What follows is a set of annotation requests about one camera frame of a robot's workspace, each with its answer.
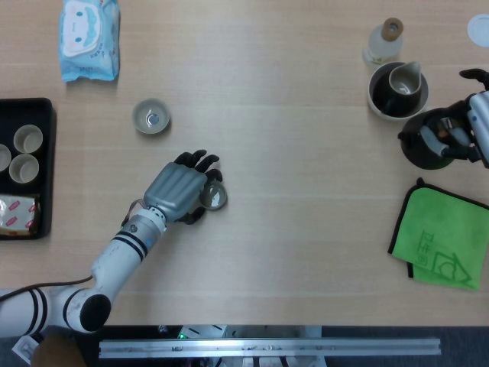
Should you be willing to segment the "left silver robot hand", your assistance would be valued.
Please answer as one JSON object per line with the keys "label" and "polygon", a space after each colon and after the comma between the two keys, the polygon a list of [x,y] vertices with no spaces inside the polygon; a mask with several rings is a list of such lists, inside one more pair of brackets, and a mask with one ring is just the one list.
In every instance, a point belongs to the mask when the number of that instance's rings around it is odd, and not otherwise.
{"label": "left silver robot hand", "polygon": [[222,172],[212,165],[219,156],[200,149],[185,151],[162,169],[144,192],[143,201],[148,207],[160,210],[167,222],[192,225],[199,221],[206,208],[197,201],[206,184],[222,181]]}

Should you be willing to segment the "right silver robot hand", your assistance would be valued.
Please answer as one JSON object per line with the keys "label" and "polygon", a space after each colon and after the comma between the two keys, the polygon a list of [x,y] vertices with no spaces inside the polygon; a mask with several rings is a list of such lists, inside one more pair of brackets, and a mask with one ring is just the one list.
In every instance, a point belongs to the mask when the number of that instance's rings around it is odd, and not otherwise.
{"label": "right silver robot hand", "polygon": [[484,89],[422,114],[417,133],[422,147],[418,166],[422,169],[440,169],[454,160],[481,161],[488,166],[488,72],[473,68],[459,75],[477,80]]}

